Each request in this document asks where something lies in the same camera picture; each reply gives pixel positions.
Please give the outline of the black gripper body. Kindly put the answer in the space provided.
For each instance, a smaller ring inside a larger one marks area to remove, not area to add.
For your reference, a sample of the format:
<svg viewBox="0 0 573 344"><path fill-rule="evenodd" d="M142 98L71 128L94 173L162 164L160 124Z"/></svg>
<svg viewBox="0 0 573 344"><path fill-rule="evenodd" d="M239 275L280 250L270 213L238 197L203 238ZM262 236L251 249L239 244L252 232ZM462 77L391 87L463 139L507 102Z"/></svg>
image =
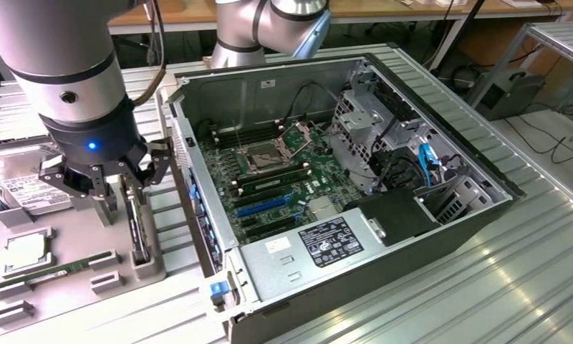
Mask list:
<svg viewBox="0 0 573 344"><path fill-rule="evenodd" d="M75 171L88 174L91 166L106 166L114 171L114 164L123 158L132 166L139 165L148 148L134 108L134 101L126 98L111 113L90 122L67 123L40 117L62 150L66 165Z"/></svg>

